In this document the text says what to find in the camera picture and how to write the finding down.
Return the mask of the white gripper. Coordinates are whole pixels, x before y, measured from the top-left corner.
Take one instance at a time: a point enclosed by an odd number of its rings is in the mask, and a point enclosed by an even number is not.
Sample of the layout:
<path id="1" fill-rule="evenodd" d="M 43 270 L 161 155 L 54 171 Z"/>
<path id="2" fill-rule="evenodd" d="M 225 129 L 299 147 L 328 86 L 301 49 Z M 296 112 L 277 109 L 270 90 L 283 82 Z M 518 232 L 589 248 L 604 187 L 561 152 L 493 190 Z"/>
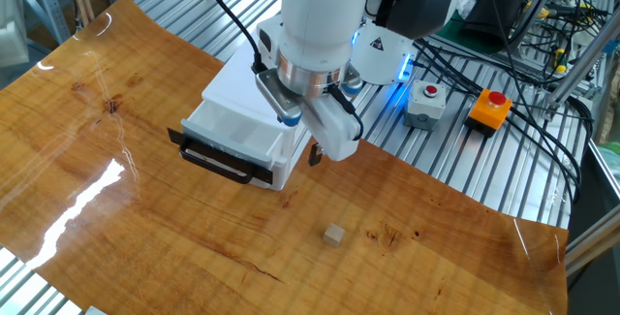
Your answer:
<path id="1" fill-rule="evenodd" d="M 332 71 L 314 72 L 291 63 L 282 53 L 286 30 L 275 16 L 257 27 L 259 52 L 266 70 L 256 74 L 256 85 L 289 127 L 303 124 L 317 143 L 311 146 L 308 164 L 321 163 L 323 152 L 341 161 L 357 150 L 362 123 L 349 94 L 357 94 L 361 80 L 349 63 Z"/>

